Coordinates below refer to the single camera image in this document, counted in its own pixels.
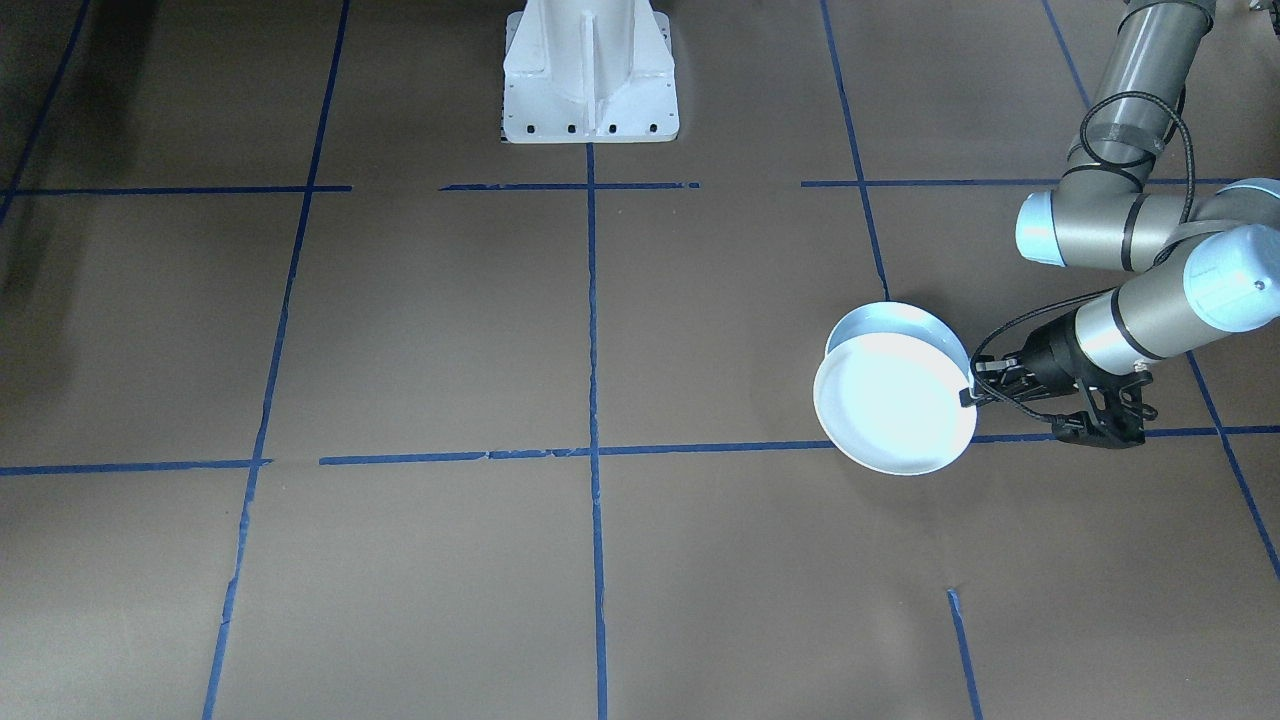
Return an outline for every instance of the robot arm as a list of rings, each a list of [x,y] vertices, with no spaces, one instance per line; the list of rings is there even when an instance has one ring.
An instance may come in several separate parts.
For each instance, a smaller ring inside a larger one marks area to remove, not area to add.
[[[1148,368],[1280,316],[1280,181],[1234,183],[1193,205],[1190,138],[1172,105],[1213,0],[1134,0],[1103,73],[1098,105],[1085,114],[1052,192],[1027,199],[1018,249],[1052,265],[1146,270],[1033,331],[1018,352],[973,357],[975,387],[961,404],[1006,401],[1047,421],[1065,442],[1132,447],[1156,411],[1142,402]],[[1184,133],[1185,199],[1143,192],[1172,135]],[[1052,305],[1043,311],[1073,301]],[[1079,395],[1084,410],[1046,415],[1025,404]]]

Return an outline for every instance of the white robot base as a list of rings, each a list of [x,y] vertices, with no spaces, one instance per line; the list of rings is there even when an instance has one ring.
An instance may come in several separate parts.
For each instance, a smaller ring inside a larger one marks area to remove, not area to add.
[[[664,142],[680,132],[671,20],[649,0],[529,0],[507,18],[503,140]]]

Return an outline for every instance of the light blue joint cap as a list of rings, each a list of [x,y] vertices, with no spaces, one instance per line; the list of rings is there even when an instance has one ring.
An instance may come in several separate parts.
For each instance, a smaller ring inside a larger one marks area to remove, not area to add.
[[[1274,195],[1276,200],[1280,200],[1280,181],[1272,178],[1245,178],[1243,181],[1233,182],[1231,184],[1224,187],[1222,190],[1215,192],[1213,195],[1222,195],[1228,190],[1235,190],[1238,187],[1248,190],[1260,190],[1268,195]]]
[[[1280,231],[1240,225],[1210,237],[1187,258],[1183,291],[1199,319],[1224,332],[1280,318]]]
[[[1062,251],[1057,247],[1057,233],[1053,232],[1052,192],[1033,192],[1027,196],[1023,209],[1018,211],[1014,238],[1023,258],[1046,265],[1066,266]]]

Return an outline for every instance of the blue tape line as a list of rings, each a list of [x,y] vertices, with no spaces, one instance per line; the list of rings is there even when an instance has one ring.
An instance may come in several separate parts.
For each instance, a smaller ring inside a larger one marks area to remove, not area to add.
[[[1213,420],[1213,427],[1217,429],[1217,437],[1222,442],[1222,451],[1226,452],[1226,461],[1231,465],[1231,473],[1235,474],[1235,484],[1240,487],[1240,495],[1244,496],[1244,503],[1249,507],[1249,515],[1253,516],[1253,527],[1258,530],[1258,537],[1262,539],[1262,547],[1267,551],[1267,559],[1271,560],[1271,570],[1275,573],[1276,579],[1280,580],[1280,556],[1276,555],[1276,546],[1271,542],[1271,533],[1267,532],[1266,523],[1262,521],[1262,512],[1258,511],[1258,503],[1253,500],[1253,491],[1249,489],[1249,483],[1244,479],[1244,471],[1240,470],[1240,462],[1235,459],[1235,450],[1231,447],[1231,439],[1228,437],[1229,433],[1222,427],[1222,419],[1217,415],[1217,407],[1213,405],[1213,396],[1208,392],[1208,384],[1204,382],[1204,375],[1201,373],[1199,363],[1196,361],[1194,352],[1187,352],[1187,360],[1190,363],[1192,374],[1196,375],[1196,384],[1199,386],[1201,395],[1204,397],[1204,405],[1208,407],[1208,415]]]
[[[316,174],[320,168],[320,152],[324,149],[325,127],[329,120],[329,106],[333,102],[333,90],[338,82],[338,61],[342,59],[342,41],[347,33],[347,15],[351,12],[351,0],[343,0],[342,15],[338,19],[338,32],[333,46],[333,59],[329,63],[329,81],[325,85],[324,101],[320,105],[320,122],[316,126],[315,146],[311,150],[311,169],[307,173],[307,187],[316,183]],[[271,421],[271,402],[275,396],[275,380],[280,372],[280,355],[284,351],[284,333],[289,323],[289,299],[293,295],[293,281],[298,274],[298,260],[302,255],[302,240],[307,232],[307,218],[311,213],[311,199],[314,193],[308,190],[302,195],[302,210],[298,214],[298,231],[293,238],[293,255],[289,259],[289,274],[284,282],[284,299],[280,301],[280,319],[275,329],[275,346],[271,350],[271,366],[266,375],[266,391],[262,393],[262,420],[257,429],[257,438],[253,441],[253,460],[262,457],[266,446],[266,429]],[[253,496],[257,492],[259,465],[255,464],[248,470],[248,479],[244,483],[244,502],[241,506],[239,536],[236,541],[236,568],[232,579],[227,583],[227,596],[223,600],[223,619],[218,626],[218,642],[214,646],[214,661],[209,671],[209,688],[205,692],[204,720],[212,720],[214,705],[218,701],[218,685],[221,682],[223,659],[227,655],[227,635],[230,630],[232,616],[236,610],[236,591],[239,587],[241,570],[244,566],[244,547],[248,542],[250,507],[253,505]]]
[[[1258,436],[1280,433],[1280,425],[1236,425],[1234,428],[1222,428],[1222,430],[1229,436]]]
[[[1208,437],[1216,434],[1217,428],[1156,428],[1147,430],[1147,437]]]
[[[81,3],[81,9],[76,14],[76,23],[72,26],[72,35],[67,38],[67,47],[63,49],[63,56],[58,60],[58,69],[54,70],[54,79],[49,83],[49,90],[45,92],[45,101],[41,102],[40,111],[36,114],[36,122],[31,126],[31,133],[27,135],[27,143],[22,146],[18,165],[13,169],[13,176],[9,178],[9,187],[4,193],[4,201],[0,202],[0,224],[4,224],[4,219],[9,215],[9,208],[13,206],[13,199],[17,195],[18,186],[22,183],[22,174],[27,172],[27,163],[31,161],[31,154],[36,151],[40,131],[44,129],[45,120],[49,119],[49,110],[54,106],[54,96],[58,95],[58,88],[63,85],[63,77],[67,76],[67,67],[72,61],[72,54],[76,51],[81,31],[84,29],[88,5],[90,0]]]
[[[595,190],[684,190],[682,182],[600,182]]]
[[[604,530],[600,519],[600,424],[599,410],[599,313],[595,297],[595,145],[586,145],[586,270],[589,305],[588,338],[591,355],[591,383],[588,393],[588,425],[591,436],[591,555],[595,573],[595,703],[596,719],[609,716],[609,667],[605,660],[604,626]]]
[[[1093,106],[1089,102],[1089,94],[1084,90],[1084,83],[1080,82],[1080,73],[1075,69],[1075,60],[1071,59],[1071,51],[1066,47],[1066,38],[1062,37],[1062,28],[1057,26],[1057,18],[1053,15],[1053,9],[1048,6],[1048,0],[1041,0],[1041,5],[1044,6],[1044,14],[1048,15],[1048,24],[1053,27],[1053,36],[1057,37],[1057,46],[1062,49],[1062,58],[1066,59],[1066,67],[1071,70],[1071,79],[1075,81],[1075,90],[1080,94],[1080,100],[1084,101],[1084,109],[1088,110]]]
[[[1231,184],[1240,178],[1197,178],[1196,184]],[[1059,178],[943,178],[943,179],[815,179],[800,181],[800,187],[1004,187],[1029,186],[1048,187],[1059,183]],[[1147,184],[1185,184],[1185,179],[1152,178]]]
[[[884,300],[892,300],[888,292],[888,278],[884,275],[884,260],[879,251],[879,238],[876,234],[876,218],[872,215],[872,199],[867,192],[867,176],[863,173],[863,158],[858,151],[858,133],[854,132],[854,115],[849,110],[849,94],[845,92],[845,73],[840,69],[840,54],[836,51],[836,33],[831,28],[831,10],[827,0],[818,0],[822,6],[822,23],[827,29],[827,50],[831,53],[831,69],[836,74],[836,90],[840,92],[840,106],[845,111],[845,132],[849,135],[849,151],[854,156],[854,174],[858,176],[858,192],[863,199],[863,215],[867,219],[867,234],[872,241],[872,255],[876,259],[876,274],[879,275]]]
[[[685,187],[682,182],[600,182],[595,183],[594,190],[682,190]],[[696,188],[701,187],[701,184],[691,182],[687,187]],[[545,190],[590,188],[586,183],[581,182],[460,183],[447,184],[440,188],[440,192],[529,192]]]
[[[72,195],[274,195],[301,192],[351,192],[349,184],[257,184],[239,187],[74,187],[19,190],[18,197],[65,197]]]
[[[394,465],[402,462],[462,462],[468,460],[527,460],[536,457],[582,457],[586,447],[549,450],[476,450],[470,452],[406,452],[396,455],[330,455],[320,465]]]
[[[104,462],[96,465],[12,465],[0,477],[83,475],[93,473],[169,473],[174,470],[242,470],[270,460],[178,460],[172,462]]]
[[[716,442],[696,445],[625,445],[602,447],[600,455],[671,455],[681,452],[760,452],[771,450],[831,450],[831,441]]]
[[[503,184],[447,184],[440,192],[527,192],[538,190],[586,190],[580,182],[517,182]]]
[[[488,452],[407,452],[401,455],[333,455],[321,457],[321,465],[392,465],[398,462],[460,462],[484,460]]]
[[[964,615],[960,612],[960,596],[955,588],[947,588],[947,602],[951,603],[951,623],[956,626],[956,643],[960,646],[960,664],[964,666],[964,684],[969,689],[969,706],[973,720],[982,720],[982,701],[978,700],[978,680],[973,675],[973,659],[969,656],[969,638],[964,632]]]
[[[1011,433],[1011,434],[993,434],[993,436],[974,436],[972,445],[989,445],[1001,442],[1047,442],[1052,441],[1053,436],[1051,433]]]

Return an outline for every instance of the white bowl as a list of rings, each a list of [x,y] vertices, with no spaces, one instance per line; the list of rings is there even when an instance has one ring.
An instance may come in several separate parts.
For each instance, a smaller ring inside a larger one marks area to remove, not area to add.
[[[841,452],[892,475],[951,464],[973,439],[961,407],[969,357],[942,320],[901,302],[854,310],[836,325],[813,384],[818,421]]]

